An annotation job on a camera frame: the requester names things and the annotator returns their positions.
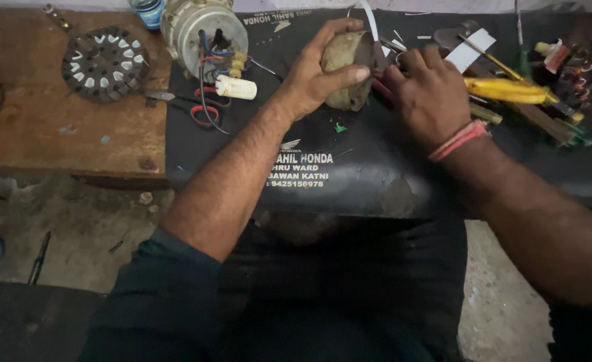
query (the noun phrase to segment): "concrete floor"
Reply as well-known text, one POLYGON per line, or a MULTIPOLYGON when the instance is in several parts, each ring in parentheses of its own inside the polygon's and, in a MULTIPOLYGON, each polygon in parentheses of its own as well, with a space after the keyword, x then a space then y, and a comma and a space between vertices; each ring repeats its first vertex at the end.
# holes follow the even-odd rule
MULTIPOLYGON (((0 222, 5 240, 0 281, 25 283, 41 241, 51 231, 39 283, 104 293, 173 198, 172 191, 157 191, 143 205, 140 192, 100 189, 65 176, 45 177, 23 188, 12 182, 0 185, 11 194, 7 220, 0 222), (120 240, 122 246, 109 254, 120 240)), ((546 303, 484 222, 468 221, 466 226, 469 260, 460 325, 465 356, 490 362, 549 360, 546 303)))

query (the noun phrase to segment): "man's left hand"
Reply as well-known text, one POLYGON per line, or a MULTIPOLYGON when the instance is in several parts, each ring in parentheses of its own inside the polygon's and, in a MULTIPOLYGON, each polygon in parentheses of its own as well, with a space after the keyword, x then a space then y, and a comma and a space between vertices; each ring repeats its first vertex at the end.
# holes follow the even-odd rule
POLYGON ((339 89, 353 86, 370 76, 366 66, 350 65, 323 73, 320 60, 328 43, 337 35, 363 29, 363 21, 351 18, 329 20, 300 53, 289 76, 269 100, 282 108, 293 122, 315 111, 325 98, 339 89))

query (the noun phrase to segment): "green paint spot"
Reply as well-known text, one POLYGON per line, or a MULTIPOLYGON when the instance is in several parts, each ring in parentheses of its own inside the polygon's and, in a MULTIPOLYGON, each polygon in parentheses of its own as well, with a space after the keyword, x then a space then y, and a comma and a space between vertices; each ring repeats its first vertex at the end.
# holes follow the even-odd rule
POLYGON ((334 127, 334 129, 336 129, 336 130, 337 130, 337 133, 341 133, 341 132, 343 132, 343 131, 347 131, 347 130, 348 130, 348 128, 347 128, 347 127, 339 126, 339 123, 338 123, 338 122, 337 122, 337 126, 336 126, 336 127, 334 127))

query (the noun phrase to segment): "yellow screwdriver handle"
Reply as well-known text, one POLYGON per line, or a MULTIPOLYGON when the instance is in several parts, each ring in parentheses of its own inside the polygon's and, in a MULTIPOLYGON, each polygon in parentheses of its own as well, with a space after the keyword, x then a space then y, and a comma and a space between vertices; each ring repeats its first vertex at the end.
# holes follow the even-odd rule
POLYGON ((470 94, 498 101, 541 104, 549 95, 547 89, 510 79, 464 78, 464 82, 470 94))

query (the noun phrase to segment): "forearm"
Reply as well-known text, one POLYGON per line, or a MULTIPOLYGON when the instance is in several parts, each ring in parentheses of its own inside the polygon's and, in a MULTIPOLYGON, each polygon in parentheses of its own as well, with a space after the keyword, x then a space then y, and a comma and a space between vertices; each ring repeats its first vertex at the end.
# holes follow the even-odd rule
POLYGON ((223 261, 233 250, 292 125, 277 103, 260 109, 177 196, 160 226, 223 261))
POLYGON ((446 168, 466 187, 526 279, 547 298, 592 303, 592 212, 475 138, 448 157, 446 168))

